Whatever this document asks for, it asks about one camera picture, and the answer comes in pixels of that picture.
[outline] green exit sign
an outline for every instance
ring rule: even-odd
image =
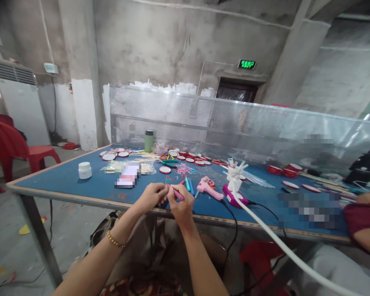
[[[255,70],[256,62],[250,60],[240,60],[238,67],[241,69]]]

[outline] white plastic bottle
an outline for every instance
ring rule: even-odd
[[[81,162],[78,164],[78,174],[80,179],[88,179],[92,177],[92,168],[90,162]]]

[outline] gold bracelet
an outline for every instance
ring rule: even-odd
[[[121,244],[119,244],[118,242],[116,242],[116,240],[114,240],[114,239],[112,238],[111,233],[110,233],[110,230],[108,230],[108,232],[107,232],[107,236],[108,236],[109,240],[110,240],[114,245],[116,245],[117,247],[121,247],[121,248],[123,248],[123,247],[125,247],[125,246],[126,246],[126,245],[121,245]]]

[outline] table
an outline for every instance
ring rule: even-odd
[[[41,222],[41,218],[34,201],[34,197],[42,197],[47,199],[67,201],[76,204],[85,204],[101,208],[111,208],[114,210],[126,210],[141,195],[146,185],[155,182],[165,182],[166,177],[170,177],[170,184],[179,183],[182,178],[175,171],[169,175],[162,174],[158,171],[161,166],[155,163],[157,173],[154,175],[142,175],[133,189],[118,189],[114,187],[114,182],[118,178],[115,174],[105,174],[103,167],[107,165],[99,153],[103,150],[117,148],[120,146],[109,145],[99,148],[90,153],[62,162],[55,166],[51,166],[45,170],[14,180],[7,184],[8,188],[18,195],[18,202],[26,218],[27,224],[35,240],[38,250],[41,254],[47,272],[52,280],[54,287],[57,287],[62,282],[62,276],[56,259],[54,257],[48,236]],[[117,160],[131,160],[135,157]],[[93,176],[87,180],[81,180],[78,177],[78,164],[80,162],[90,162]],[[188,175],[191,178],[194,191],[199,180],[208,176],[214,180],[216,190],[222,193],[222,187],[227,184],[226,175],[223,174],[224,168],[211,164],[210,166],[200,167],[195,164],[187,163],[197,172]],[[284,185],[282,180],[290,180],[294,183],[313,185],[310,179],[299,176],[293,180],[283,176],[275,176],[266,171],[264,166],[250,166],[247,171],[257,175],[258,177],[268,181],[275,188],[266,188],[253,184],[249,181],[243,181],[240,192],[246,198],[263,204],[270,208],[273,212],[278,212],[278,194],[283,192],[281,187]],[[299,192],[309,191],[301,188]],[[234,215],[237,218],[239,228],[258,229],[261,227],[242,209],[231,207]],[[252,206],[252,210],[276,232],[282,235],[282,230],[278,229],[278,222],[271,213],[262,207]],[[173,218],[168,202],[163,204],[161,208],[154,208],[148,214],[157,215],[160,217]],[[206,193],[200,193],[194,203],[194,220],[199,223],[217,225],[221,227],[235,227],[235,222],[228,210],[216,201],[209,197]],[[340,214],[340,223],[338,229],[285,229],[287,236],[290,238],[299,238],[313,242],[330,242],[336,244],[348,244],[347,229],[342,213]]]

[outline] white air conditioner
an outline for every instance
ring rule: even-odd
[[[29,146],[51,144],[31,69],[0,60],[0,95],[15,127],[25,133]]]

